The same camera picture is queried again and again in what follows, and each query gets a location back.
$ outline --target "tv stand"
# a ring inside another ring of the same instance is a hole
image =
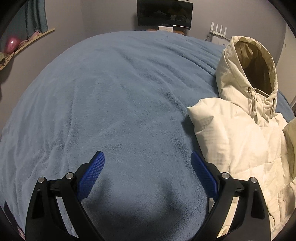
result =
[[[158,29],[153,29],[153,28],[149,28],[147,29],[147,31],[157,31]],[[185,35],[185,33],[183,31],[177,31],[177,30],[173,30],[173,33],[176,34],[181,34],[181,35]]]

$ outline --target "fleece blanket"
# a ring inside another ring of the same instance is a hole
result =
[[[222,49],[176,33],[131,31],[94,36],[62,53],[3,129],[0,205],[7,202],[25,230],[37,179],[75,172],[100,150],[105,166],[82,205],[102,236],[190,240],[207,197],[191,165],[198,145],[186,108],[218,97]],[[293,118],[281,94],[276,111]]]

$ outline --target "silver screw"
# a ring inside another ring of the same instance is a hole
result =
[[[227,172],[223,172],[223,173],[222,173],[222,177],[223,177],[224,179],[228,179],[228,178],[230,178],[230,175],[229,175]]]
[[[74,177],[74,174],[71,173],[71,172],[68,172],[68,173],[66,174],[66,178],[67,178],[67,179],[71,179],[71,178],[73,178],[73,177]]]
[[[252,182],[252,183],[257,183],[257,179],[254,178],[254,177],[251,177],[251,182]]]
[[[44,178],[44,177],[40,177],[40,178],[38,178],[38,182],[39,182],[39,183],[43,183],[43,182],[44,182],[44,180],[45,180],[45,178]]]

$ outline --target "hood opening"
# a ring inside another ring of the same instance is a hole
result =
[[[239,62],[252,87],[269,96],[274,86],[270,82],[269,69],[261,51],[255,45],[243,41],[238,41],[234,47]]]

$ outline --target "white jacket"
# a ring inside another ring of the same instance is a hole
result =
[[[201,99],[188,108],[202,154],[220,172],[259,181],[270,213],[273,239],[288,221],[296,200],[296,120],[288,125],[275,113],[275,64],[263,45],[232,37],[216,70],[220,98]],[[227,233],[238,198],[219,236]]]

